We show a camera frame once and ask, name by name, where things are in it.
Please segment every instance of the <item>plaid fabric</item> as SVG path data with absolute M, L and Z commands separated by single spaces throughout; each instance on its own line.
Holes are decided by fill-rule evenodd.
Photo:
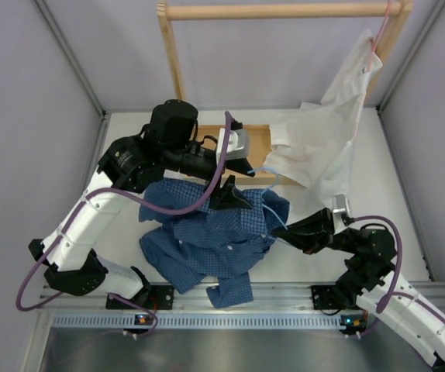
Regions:
M 165 208 L 180 209 L 200 199 L 204 187 L 187 181 L 163 179 L 151 184 L 144 198 Z M 140 221 L 156 220 L 162 227 L 140 239 L 147 261 L 180 292 L 193 288 L 207 275 L 219 286 L 207 295 L 216 308 L 253 301 L 248 270 L 264 258 L 274 240 L 271 231 L 280 222 L 263 203 L 286 222 L 289 202 L 273 191 L 243 191 L 252 209 L 209 209 L 206 201 L 198 211 L 182 216 L 163 215 L 140 207 Z

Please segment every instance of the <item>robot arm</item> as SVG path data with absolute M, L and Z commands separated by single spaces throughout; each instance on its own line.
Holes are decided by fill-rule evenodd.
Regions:
M 325 247 L 352 253 L 345 260 L 347 272 L 320 292 L 317 303 L 367 310 L 398 333 L 433 370 L 445 372 L 445 315 L 399 273 L 395 290 L 390 292 L 395 277 L 392 259 L 397 255 L 393 236 L 377 224 L 344 229 L 355 219 L 349 217 L 344 201 L 337 204 L 343 207 L 325 208 L 273 234 L 307 254 Z M 373 225 L 384 228 L 370 228 Z M 336 233 L 338 226 L 344 230 Z
M 225 136 L 229 143 L 226 160 L 218 166 L 218 150 L 195 141 L 198 112 L 186 102 L 171 100 L 158 105 L 140 134 L 123 137 L 111 144 L 98 162 L 89 185 L 64 221 L 45 239 L 35 239 L 29 250 L 35 260 L 46 256 L 45 278 L 57 291 L 75 296 L 92 291 L 115 293 L 142 305 L 150 284 L 136 267 L 122 267 L 99 257 L 92 247 L 102 231 L 126 205 L 127 198 L 160 181 L 166 170 L 180 171 L 210 181 L 218 169 L 247 175 L 252 169 L 245 157 L 248 137 L 243 125 L 226 115 Z M 193 129 L 195 135 L 190 139 Z M 210 208 L 252 208 L 234 187 L 230 176 L 220 187 L 220 175 L 211 193 Z

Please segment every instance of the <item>wooden rod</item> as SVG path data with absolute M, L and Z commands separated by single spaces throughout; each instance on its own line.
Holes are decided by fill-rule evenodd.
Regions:
M 399 0 L 398 4 L 401 6 L 400 14 L 398 14 L 396 17 L 391 17 L 388 20 L 385 31 L 381 35 L 378 47 L 376 48 L 376 55 L 379 57 L 383 65 L 386 64 L 390 55 L 392 54 L 398 37 L 400 36 L 400 33 L 402 33 L 403 26 L 407 22 L 407 18 L 409 17 L 414 6 L 413 0 Z M 369 86 L 367 87 L 366 98 L 369 98 L 369 96 L 372 94 L 374 87 L 378 83 L 381 71 L 382 69 L 378 71 L 371 79 Z
M 176 49 L 176 41 L 174 40 L 173 27 L 171 21 L 167 18 L 167 3 L 165 0 L 157 3 L 157 17 L 159 18 L 160 31 L 166 48 L 167 62 L 171 70 L 171 78 L 174 85 L 176 97 L 185 100 L 185 86 L 181 77 L 181 68 L 179 65 L 178 51 Z
M 400 13 L 400 9 L 400 3 L 393 2 L 389 15 L 397 16 Z M 193 21 L 201 19 L 384 17 L 385 13 L 386 2 L 166 7 L 166 17 L 171 21 Z

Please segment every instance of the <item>gray floor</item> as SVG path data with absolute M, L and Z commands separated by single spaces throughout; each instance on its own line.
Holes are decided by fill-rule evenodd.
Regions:
M 361 341 L 336 338 L 337 333 L 290 330 L 159 330 L 136 342 L 120 333 L 107 334 L 72 355 L 102 332 L 53 329 L 40 372 L 430 370 L 382 324 Z

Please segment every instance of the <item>wooden clothes rack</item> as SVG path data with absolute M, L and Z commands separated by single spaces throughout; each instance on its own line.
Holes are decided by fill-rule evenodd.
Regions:
M 350 3 L 310 3 L 310 4 L 262 4 L 262 5 L 198 5 L 198 6 L 170 6 L 167 1 L 157 3 L 157 16 L 159 18 L 160 31 L 164 39 L 167 61 L 171 70 L 174 91 L 178 99 L 186 100 L 185 86 L 181 76 L 178 52 L 174 39 L 172 21 L 195 21 L 211 19 L 304 19 L 304 18 L 351 18 L 351 17 L 385 17 L 387 2 L 350 2 Z M 393 1 L 388 13 L 388 22 L 385 31 L 376 47 L 376 54 L 381 62 L 386 64 L 393 48 L 400 36 L 410 12 L 413 0 Z M 371 79 L 367 88 L 367 97 L 372 93 L 377 84 L 379 72 Z M 267 156 L 269 148 L 269 131 L 262 130 L 260 126 L 255 131 L 249 130 L 250 140 L 259 144 L 259 150 L 263 153 L 254 153 L 255 167 L 260 167 Z M 237 177 L 241 180 L 249 180 L 248 177 Z M 260 173 L 254 178 L 252 184 L 268 184 L 274 182 L 274 175 Z

